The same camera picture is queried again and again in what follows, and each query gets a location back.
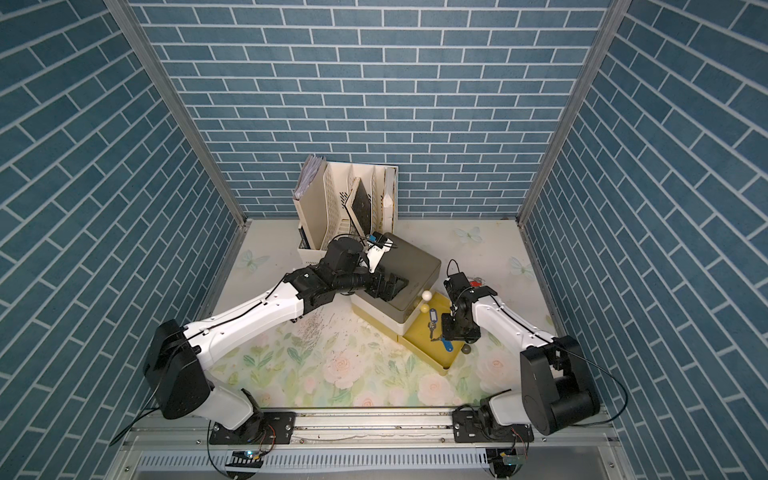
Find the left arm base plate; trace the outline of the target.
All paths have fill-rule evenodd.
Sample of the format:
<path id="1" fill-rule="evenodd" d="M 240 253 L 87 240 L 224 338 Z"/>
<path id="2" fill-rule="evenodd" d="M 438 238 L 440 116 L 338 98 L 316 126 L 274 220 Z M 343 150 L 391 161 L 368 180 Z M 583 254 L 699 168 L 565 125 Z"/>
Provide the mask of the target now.
<path id="1" fill-rule="evenodd" d="M 261 411 L 235 430 L 214 423 L 208 440 L 212 445 L 286 445 L 291 441 L 296 418 L 293 411 Z"/>

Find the blue tag keys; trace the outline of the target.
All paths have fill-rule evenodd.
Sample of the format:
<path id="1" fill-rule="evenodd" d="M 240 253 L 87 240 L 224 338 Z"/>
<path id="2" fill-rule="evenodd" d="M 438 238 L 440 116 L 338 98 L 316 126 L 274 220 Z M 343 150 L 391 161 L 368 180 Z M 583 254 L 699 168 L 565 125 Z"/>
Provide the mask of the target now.
<path id="1" fill-rule="evenodd" d="M 451 341 L 446 340 L 445 338 L 439 338 L 438 341 L 443 345 L 444 349 L 448 353 L 452 353 L 454 351 L 454 347 Z"/>

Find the yellow bottom drawer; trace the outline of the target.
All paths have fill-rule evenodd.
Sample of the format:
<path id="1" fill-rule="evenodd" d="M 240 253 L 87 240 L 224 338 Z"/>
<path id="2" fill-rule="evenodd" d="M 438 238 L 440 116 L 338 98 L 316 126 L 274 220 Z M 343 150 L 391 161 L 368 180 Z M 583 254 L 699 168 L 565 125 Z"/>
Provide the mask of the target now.
<path id="1" fill-rule="evenodd" d="M 441 318 L 450 312 L 450 301 L 440 293 L 433 293 L 429 301 L 422 300 L 407 321 L 398 343 L 415 354 L 439 374 L 445 376 L 459 358 L 465 343 L 445 340 Z"/>

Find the silver keys grey tag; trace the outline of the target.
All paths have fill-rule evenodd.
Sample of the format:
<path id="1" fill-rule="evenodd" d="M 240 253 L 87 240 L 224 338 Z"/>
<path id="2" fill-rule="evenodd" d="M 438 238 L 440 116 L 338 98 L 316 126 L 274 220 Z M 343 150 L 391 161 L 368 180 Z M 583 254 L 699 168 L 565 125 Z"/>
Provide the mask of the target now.
<path id="1" fill-rule="evenodd" d="M 438 325 L 438 314 L 437 311 L 434 308 L 429 309 L 429 323 L 428 323 L 428 329 L 429 329 L 429 337 L 431 341 L 437 341 L 438 338 L 435 336 L 435 331 L 437 329 Z"/>

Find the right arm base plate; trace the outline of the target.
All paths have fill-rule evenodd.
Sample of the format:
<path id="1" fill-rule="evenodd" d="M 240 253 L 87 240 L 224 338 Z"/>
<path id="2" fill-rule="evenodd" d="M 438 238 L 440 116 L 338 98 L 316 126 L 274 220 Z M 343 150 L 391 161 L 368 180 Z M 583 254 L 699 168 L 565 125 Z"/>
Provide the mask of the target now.
<path id="1" fill-rule="evenodd" d="M 456 443 L 531 443 L 534 433 L 530 424 L 501 425 L 484 409 L 454 409 L 452 432 Z"/>

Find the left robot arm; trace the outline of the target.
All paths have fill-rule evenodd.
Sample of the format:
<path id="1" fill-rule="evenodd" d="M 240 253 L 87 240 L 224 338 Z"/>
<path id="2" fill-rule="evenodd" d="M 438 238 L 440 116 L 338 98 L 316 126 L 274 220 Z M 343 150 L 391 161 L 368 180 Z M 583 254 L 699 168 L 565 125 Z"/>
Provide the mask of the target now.
<path id="1" fill-rule="evenodd" d="M 197 416 L 254 435 L 263 418 L 255 398 L 247 390 L 235 392 L 215 381 L 208 373 L 211 367 L 242 344 L 331 303 L 338 294 L 361 290 L 374 298 L 394 299 L 408 281 L 382 261 L 397 248 L 388 234 L 367 241 L 339 236 L 318 263 L 285 274 L 264 294 L 184 326 L 175 320 L 162 323 L 147 352 L 144 377 L 163 417 Z"/>

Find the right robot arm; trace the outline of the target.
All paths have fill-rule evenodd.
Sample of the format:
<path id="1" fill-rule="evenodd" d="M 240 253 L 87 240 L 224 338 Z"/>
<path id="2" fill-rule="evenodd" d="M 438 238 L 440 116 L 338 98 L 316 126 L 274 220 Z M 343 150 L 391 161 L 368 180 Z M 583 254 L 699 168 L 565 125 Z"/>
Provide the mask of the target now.
<path id="1" fill-rule="evenodd" d="M 556 337 L 509 309 L 489 286 L 474 286 L 462 272 L 444 281 L 451 302 L 441 316 L 442 337 L 473 344 L 487 331 L 519 351 L 520 387 L 481 400 L 484 433 L 500 436 L 517 424 L 549 435 L 596 415 L 600 399 L 576 339 Z"/>

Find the olive drawer cabinet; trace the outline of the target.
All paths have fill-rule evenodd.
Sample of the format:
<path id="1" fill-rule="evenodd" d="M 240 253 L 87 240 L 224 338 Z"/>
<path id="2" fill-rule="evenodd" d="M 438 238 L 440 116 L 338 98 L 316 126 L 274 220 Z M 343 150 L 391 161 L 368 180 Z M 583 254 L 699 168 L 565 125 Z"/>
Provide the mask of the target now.
<path id="1" fill-rule="evenodd" d="M 392 338 L 404 336 L 419 315 L 424 291 L 431 291 L 441 268 L 441 260 L 408 241 L 385 234 L 393 248 L 377 265 L 385 274 L 386 299 L 374 298 L 365 291 L 352 297 L 353 311 L 365 321 Z"/>

